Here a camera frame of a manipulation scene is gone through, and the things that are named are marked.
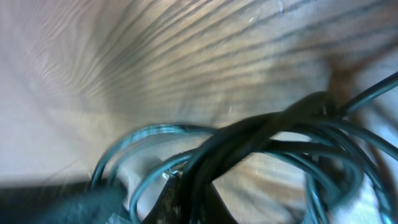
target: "black object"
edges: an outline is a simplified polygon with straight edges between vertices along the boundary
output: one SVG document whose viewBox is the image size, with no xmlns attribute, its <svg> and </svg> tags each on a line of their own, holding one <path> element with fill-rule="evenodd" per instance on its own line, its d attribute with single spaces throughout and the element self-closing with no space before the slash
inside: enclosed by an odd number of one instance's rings
<svg viewBox="0 0 398 224">
<path fill-rule="evenodd" d="M 95 189 L 101 184 L 105 165 L 115 153 L 127 149 L 133 142 L 154 134 L 204 132 L 213 135 L 197 149 L 164 161 L 138 186 L 131 197 L 129 214 L 133 223 L 141 223 L 136 211 L 137 201 L 146 187 L 163 171 L 185 162 L 178 186 L 180 190 L 175 195 L 181 208 L 178 222 L 237 223 L 223 205 L 211 182 L 252 152 L 270 154 L 307 173 L 305 189 L 308 208 L 303 223 L 328 223 L 327 212 L 353 198 L 361 187 L 364 174 L 373 183 L 382 222 L 398 223 L 395 189 L 391 189 L 381 179 L 378 166 L 348 134 L 367 141 L 396 160 L 398 149 L 369 130 L 343 119 L 397 85 L 398 73 L 395 73 L 339 108 L 331 94 L 313 93 L 285 111 L 254 116 L 220 129 L 191 124 L 159 124 L 133 131 L 104 153 L 94 171 L 91 188 Z M 312 142 L 270 139 L 280 131 L 304 134 Z M 113 184 L 120 163 L 135 152 L 129 151 L 116 161 L 111 169 L 108 185 Z M 344 164 L 343 170 L 331 166 L 326 169 L 324 165 L 332 164 L 333 160 L 341 161 Z"/>
</svg>

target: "wooden surface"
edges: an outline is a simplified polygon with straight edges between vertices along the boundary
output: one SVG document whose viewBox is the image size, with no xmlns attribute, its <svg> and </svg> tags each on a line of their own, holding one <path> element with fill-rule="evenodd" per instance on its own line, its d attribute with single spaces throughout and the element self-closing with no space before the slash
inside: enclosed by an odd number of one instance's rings
<svg viewBox="0 0 398 224">
<path fill-rule="evenodd" d="M 0 32 L 4 180 L 89 175 L 132 128 L 223 126 L 318 90 L 345 101 L 398 70 L 397 1 L 1 0 Z M 397 144 L 395 93 L 365 123 Z"/>
</svg>

